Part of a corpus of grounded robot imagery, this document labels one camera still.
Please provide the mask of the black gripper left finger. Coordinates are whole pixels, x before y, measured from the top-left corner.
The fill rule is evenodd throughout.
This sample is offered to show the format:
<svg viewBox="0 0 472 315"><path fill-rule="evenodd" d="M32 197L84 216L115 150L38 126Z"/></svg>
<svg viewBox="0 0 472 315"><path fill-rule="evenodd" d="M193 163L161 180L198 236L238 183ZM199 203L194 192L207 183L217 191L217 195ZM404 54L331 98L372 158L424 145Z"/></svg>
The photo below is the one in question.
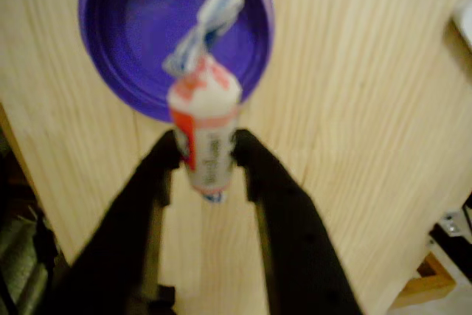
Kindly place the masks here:
<svg viewBox="0 0 472 315"><path fill-rule="evenodd" d="M170 204L170 177L180 164L172 131L165 132L138 164L77 259L51 293L52 314L173 314L175 292L153 284L145 265L154 210Z"/></svg>

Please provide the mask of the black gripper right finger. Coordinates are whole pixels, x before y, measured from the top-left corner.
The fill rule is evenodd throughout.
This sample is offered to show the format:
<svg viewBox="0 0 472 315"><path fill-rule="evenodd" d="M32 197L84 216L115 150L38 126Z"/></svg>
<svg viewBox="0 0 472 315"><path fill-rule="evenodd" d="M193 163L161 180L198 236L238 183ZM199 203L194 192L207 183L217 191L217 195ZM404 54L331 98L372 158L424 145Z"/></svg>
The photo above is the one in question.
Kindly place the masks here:
<svg viewBox="0 0 472 315"><path fill-rule="evenodd" d="M361 314L311 197L250 131L233 157L255 205L270 314Z"/></svg>

